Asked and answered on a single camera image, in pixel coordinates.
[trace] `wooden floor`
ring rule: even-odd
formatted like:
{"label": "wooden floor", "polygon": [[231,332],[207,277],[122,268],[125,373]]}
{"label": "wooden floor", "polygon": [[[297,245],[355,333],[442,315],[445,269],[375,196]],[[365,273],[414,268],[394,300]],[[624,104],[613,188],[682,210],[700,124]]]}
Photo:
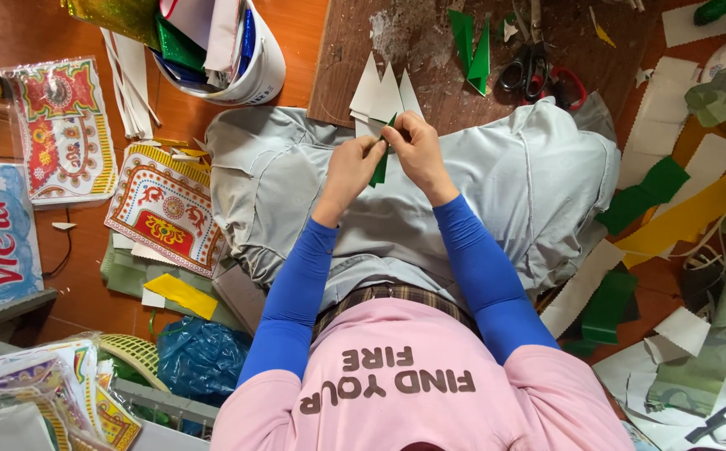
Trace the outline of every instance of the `wooden floor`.
{"label": "wooden floor", "polygon": [[[667,10],[693,2],[669,0],[664,3],[664,10]],[[307,108],[327,1],[259,0],[256,6],[277,37],[288,66],[285,86],[277,97],[277,105]],[[614,14],[632,16],[625,5],[617,5]],[[724,35],[666,49],[660,21],[652,33],[642,62],[645,69],[654,67],[663,55],[703,64],[726,42]],[[0,67],[91,55],[96,57],[113,142],[122,158],[122,149],[128,143],[120,133],[122,125],[114,101],[111,72],[97,27],[68,17],[58,0],[0,0]],[[163,122],[163,127],[155,130],[155,135],[185,140],[201,138],[210,120],[223,108],[189,97],[168,85],[157,73],[150,55],[147,55],[147,66],[151,105]],[[632,89],[622,114],[616,118],[620,147],[627,139],[642,93],[641,89]],[[601,94],[607,101],[619,95],[610,91]],[[12,157],[13,143],[6,109],[0,101],[0,160]],[[98,267],[109,233],[103,225],[107,206],[74,209],[70,213],[71,221],[78,224],[71,233],[73,252],[67,266],[57,276],[46,280],[46,287],[57,289],[60,293],[46,322],[41,325],[38,341],[57,340],[87,330],[135,334],[153,340],[148,330],[150,309],[142,307],[135,298],[108,291],[99,277]],[[67,251],[64,233],[51,227],[52,221],[65,220],[65,212],[37,211],[36,218],[43,270],[50,271]],[[680,302],[678,272],[673,270],[677,265],[677,262],[654,259],[633,268],[633,272],[640,276],[636,297],[642,319],[623,325],[619,330],[621,344],[601,347],[594,359],[604,358],[638,342],[644,333],[677,307]],[[157,314],[156,329],[177,318],[177,314],[169,312]]]}

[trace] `scissors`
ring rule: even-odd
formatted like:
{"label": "scissors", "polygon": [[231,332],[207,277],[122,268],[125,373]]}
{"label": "scissors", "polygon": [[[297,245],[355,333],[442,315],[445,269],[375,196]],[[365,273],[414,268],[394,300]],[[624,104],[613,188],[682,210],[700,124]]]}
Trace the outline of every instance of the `scissors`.
{"label": "scissors", "polygon": [[518,14],[516,2],[513,2],[513,6],[525,43],[519,47],[508,66],[499,73],[497,83],[506,91],[519,89],[523,92],[525,101],[535,102],[543,97],[544,87],[550,81],[547,50],[544,49],[544,40],[541,37],[541,0],[531,0],[531,33],[528,33],[528,28]]}

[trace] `person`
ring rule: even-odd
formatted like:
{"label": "person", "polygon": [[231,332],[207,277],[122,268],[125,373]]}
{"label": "person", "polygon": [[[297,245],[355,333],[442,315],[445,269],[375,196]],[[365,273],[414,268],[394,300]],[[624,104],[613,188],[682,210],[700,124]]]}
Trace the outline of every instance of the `person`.
{"label": "person", "polygon": [[211,450],[633,449],[589,366],[558,348],[458,192],[436,131],[407,111],[382,136],[433,207],[470,315],[385,284],[317,322],[341,218],[386,151],[373,137],[346,141],[272,284]]}

